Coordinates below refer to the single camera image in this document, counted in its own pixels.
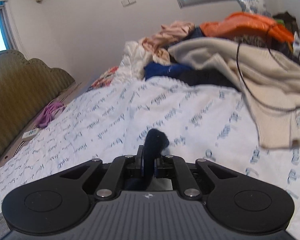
pink garment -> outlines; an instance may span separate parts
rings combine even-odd
[[[189,22],[175,21],[170,26],[161,25],[161,31],[151,37],[145,37],[139,41],[143,48],[159,58],[170,62],[167,50],[162,47],[171,42],[180,41],[194,30],[194,24]]]
[[[63,106],[63,103],[58,101],[50,102],[34,121],[35,125],[39,128],[46,128],[48,124],[56,117],[56,114],[64,109],[65,106]]]

grooved plate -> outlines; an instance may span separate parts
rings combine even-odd
[[[89,217],[71,230],[54,236],[26,236],[13,231],[5,240],[293,240],[281,231],[247,236],[221,227],[201,203],[181,199],[176,191],[123,191],[113,201],[99,202]]]

dark blue cloth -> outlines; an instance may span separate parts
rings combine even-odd
[[[154,76],[167,76],[170,78],[178,78],[181,73],[193,70],[193,68],[175,64],[172,66],[163,66],[158,63],[151,62],[145,67],[145,78],[148,80]]]
[[[196,38],[202,38],[202,37],[205,37],[206,35],[204,35],[200,29],[200,27],[196,27],[192,32],[190,32],[188,34],[188,36],[186,36],[183,40],[181,41],[176,41],[176,42],[172,42],[172,43],[169,43],[168,45],[164,46],[163,48],[168,50],[168,48],[178,44],[179,42],[182,42],[182,41],[187,41],[187,40],[191,40],[191,39],[196,39]]]

cream blanket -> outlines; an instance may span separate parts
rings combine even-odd
[[[246,96],[257,125],[263,148],[289,148],[300,145],[297,111],[281,112],[263,107],[246,90],[236,65],[238,44],[218,38],[198,38],[181,42],[168,52],[181,64],[195,69],[216,68]],[[285,55],[242,44],[239,67],[251,92],[264,104],[294,109],[300,106],[300,66]]]

light switch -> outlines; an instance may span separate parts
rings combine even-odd
[[[136,0],[128,0],[130,4],[136,3]]]
[[[123,7],[126,7],[126,6],[128,6],[130,4],[129,0],[122,0],[121,3],[123,5]]]

